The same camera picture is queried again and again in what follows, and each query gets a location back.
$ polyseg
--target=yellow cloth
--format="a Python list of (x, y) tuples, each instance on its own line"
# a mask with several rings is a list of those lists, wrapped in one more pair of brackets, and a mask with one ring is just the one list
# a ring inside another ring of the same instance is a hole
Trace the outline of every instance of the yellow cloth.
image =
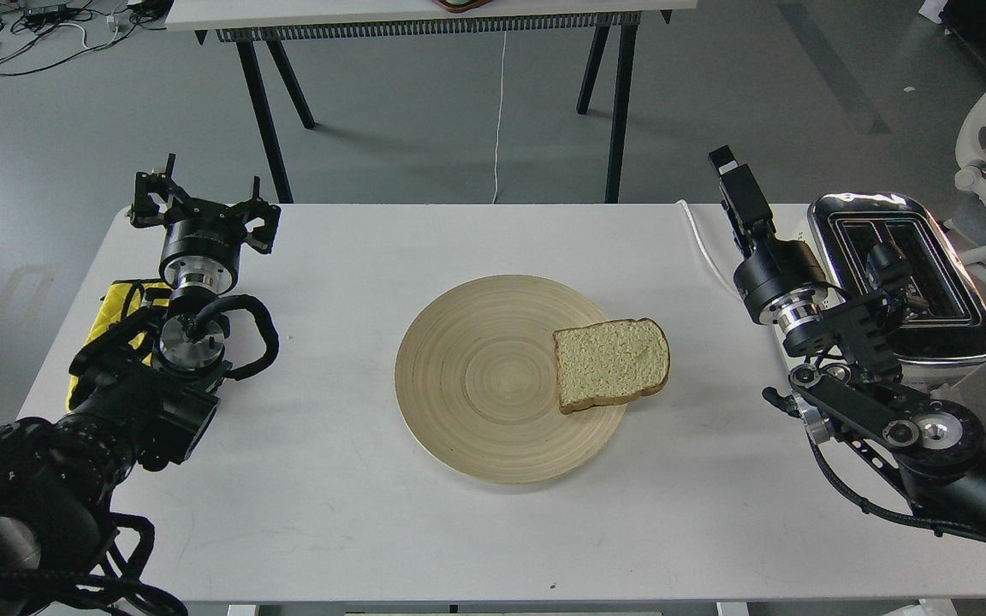
[[(86, 336), (86, 344), (90, 344), (99, 335), (109, 331), (109, 328), (113, 327), (114, 324), (119, 323), (121, 319), (137, 311), (144, 301), (144, 293), (147, 293), (149, 288), (169, 289), (169, 286), (157, 278), (154, 280), (114, 281), (113, 284), (110, 284), (109, 292), (106, 292), (105, 297), (101, 298), (101, 308), (98, 308), (98, 314), (93, 319), (93, 326), (90, 327), (90, 333)], [(169, 301), (165, 298), (156, 299), (153, 304), (168, 305)], [(140, 348), (142, 340), (144, 340), (144, 335), (137, 335), (132, 340), (132, 347)], [(144, 359), (144, 363), (150, 365), (150, 355)], [(65, 402), (67, 412), (71, 411), (71, 394), (78, 382), (78, 377), (72, 376), (70, 384), (67, 386), (67, 401)]]

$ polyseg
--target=white power cord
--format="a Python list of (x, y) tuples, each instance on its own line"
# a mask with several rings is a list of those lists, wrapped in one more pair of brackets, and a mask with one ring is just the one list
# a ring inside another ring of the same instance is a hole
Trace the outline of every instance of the white power cord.
[(84, 27), (82, 27), (77, 23), (70, 23), (70, 22), (63, 23), (63, 25), (69, 25), (70, 27), (79, 28), (79, 30), (82, 31), (82, 47), (85, 47), (87, 50), (93, 50), (93, 47), (86, 45), (86, 29)]
[(501, 150), (501, 118), (504, 117), (504, 57), (508, 51), (508, 30), (504, 31), (504, 42), (501, 43), (501, 102), (496, 108), (496, 143), (493, 144), (493, 200), (496, 203), (497, 195), (501, 194), (501, 180), (497, 178), (496, 168), (498, 163), (498, 152)]
[(721, 270), (717, 268), (717, 264), (713, 262), (713, 257), (710, 257), (710, 251), (705, 249), (705, 242), (702, 241), (702, 235), (699, 233), (698, 225), (695, 223), (695, 215), (692, 214), (692, 208), (688, 207), (687, 202), (684, 199), (678, 200), (676, 205), (681, 205), (684, 207), (684, 214), (687, 215), (687, 221), (690, 223), (690, 226), (692, 226), (692, 233), (695, 234), (695, 243), (699, 246), (699, 252), (702, 254), (705, 264), (710, 266), (710, 270), (713, 272), (713, 277), (717, 278), (717, 281), (719, 281), (722, 288), (725, 289), (725, 293), (728, 293), (728, 295), (732, 295), (737, 300), (740, 300), (740, 296), (737, 295), (732, 283), (725, 280), (725, 276), (721, 273)]

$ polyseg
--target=black table leg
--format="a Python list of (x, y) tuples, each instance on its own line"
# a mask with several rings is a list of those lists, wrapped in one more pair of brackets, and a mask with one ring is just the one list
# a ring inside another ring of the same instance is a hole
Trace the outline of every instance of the black table leg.
[(623, 25), (619, 34), (619, 67), (615, 73), (615, 108), (611, 112), (611, 148), (607, 155), (607, 192), (604, 203), (619, 202), (622, 180), (622, 149), (627, 137), (627, 110), (630, 108), (630, 79), (633, 77), (633, 50), (638, 42), (638, 25)]
[(302, 126), (314, 128), (314, 116), (310, 115), (310, 108), (306, 106), (306, 98), (302, 95), (302, 87), (299, 87), (299, 81), (294, 77), (294, 71), (291, 70), (291, 62), (287, 59), (284, 44), (279, 40), (267, 40), (265, 45), (269, 46), (269, 53), (273, 55), (273, 62), (276, 62), (277, 70), (281, 71), (281, 78), (284, 79), (284, 85), (288, 89), (291, 102), (294, 103), (294, 110), (298, 112), (299, 120), (302, 120)]
[(246, 87), (250, 90), (253, 115), (258, 118), (258, 130), (261, 132), (262, 144), (265, 145), (265, 157), (269, 159), (269, 171), (273, 175), (276, 198), (279, 203), (294, 203), (291, 199), (291, 186), (287, 181), (287, 171), (284, 168), (281, 144), (276, 137), (276, 127), (273, 125), (273, 114), (269, 111), (269, 98), (265, 95), (265, 85), (261, 80), (258, 54), (253, 50), (253, 43), (240, 42), (235, 45), (238, 45), (238, 58), (242, 60), (242, 73), (246, 75)]
[(584, 69), (584, 82), (580, 83), (580, 95), (576, 98), (576, 113), (581, 116), (588, 113), (588, 103), (591, 102), (591, 89), (596, 85), (596, 74), (599, 73), (599, 60), (603, 59), (603, 47), (607, 45), (609, 25), (597, 25), (591, 35), (591, 51), (588, 51), (588, 66)]

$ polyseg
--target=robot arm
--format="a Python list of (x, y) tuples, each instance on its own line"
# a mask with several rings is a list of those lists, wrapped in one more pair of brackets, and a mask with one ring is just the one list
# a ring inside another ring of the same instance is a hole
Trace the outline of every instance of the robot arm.
[[(900, 385), (900, 361), (887, 335), (924, 302), (909, 296), (912, 267), (888, 243), (873, 246), (865, 280), (873, 291), (825, 309), (830, 286), (811, 249), (775, 237), (770, 207), (747, 165), (727, 147), (711, 152), (723, 206), (745, 261), (733, 281), (755, 323), (774, 324), (791, 358), (792, 392), (763, 397), (805, 421), (817, 464), (832, 486), (864, 513), (986, 542), (986, 433), (965, 406)], [(829, 355), (838, 348), (838, 355)], [(818, 445), (847, 444), (900, 495), (911, 513), (874, 506), (829, 468)], [(888, 452), (888, 458), (879, 453)]]
[[(110, 511), (110, 498), (136, 464), (160, 471), (187, 460), (215, 416), (223, 379), (251, 377), (276, 358), (278, 335), (261, 301), (223, 294), (238, 280), (242, 243), (270, 252), (279, 208), (259, 197), (258, 180), (234, 206), (191, 198), (172, 168), (173, 155), (165, 171), (137, 175), (130, 211), (136, 227), (165, 227), (159, 273), (169, 304), (144, 305), (75, 355), (79, 382), (65, 418), (0, 426), (0, 616), (51, 601), (117, 613), (110, 604), (121, 599), (144, 613), (187, 613), (140, 583), (153, 526)], [(252, 313), (265, 353), (235, 368), (224, 358), (224, 313), (239, 309)], [(115, 542), (125, 530), (138, 535), (127, 556)], [(91, 574), (97, 568), (103, 576)]]

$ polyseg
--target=grey floor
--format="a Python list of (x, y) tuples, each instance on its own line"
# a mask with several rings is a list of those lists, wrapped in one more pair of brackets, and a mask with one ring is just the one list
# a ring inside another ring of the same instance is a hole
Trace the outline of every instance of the grey floor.
[[(95, 3), (102, 5), (113, 1)], [(891, 190), (941, 218), (977, 208), (953, 188), (953, 145), (986, 89), (986, 74), (916, 15), (918, 5), (701, 0), (670, 25), (646, 15), (623, 202), (716, 202), (705, 155), (730, 144), (774, 202)], [(102, 22), (89, 30), (91, 45), (109, 36)], [(67, 28), (9, 66), (54, 62), (78, 50), (80, 39)], [(614, 40), (592, 111), (578, 116), (573, 104), (590, 39), (587, 31), (508, 35), (500, 202), (602, 199)], [(262, 48), (297, 202), (488, 202), (502, 40), (476, 34), (289, 44), (321, 121), (313, 133), (299, 125)], [(113, 215), (132, 198), (134, 172), (159, 167), (167, 152), (179, 155), (176, 179), (194, 195), (242, 199), (251, 176), (262, 175), (266, 198), (274, 198), (234, 46), (141, 32), (42, 74), (0, 78), (0, 424), (15, 417)], [(977, 380), (969, 402), (986, 421), (986, 379)], [(817, 581), (810, 585), (815, 592)], [(752, 613), (857, 616), (897, 606), (758, 604)], [(986, 613), (986, 601), (958, 606), (960, 613)], [(344, 608), (278, 612), (334, 615)], [(192, 613), (223, 608), (192, 605)]]

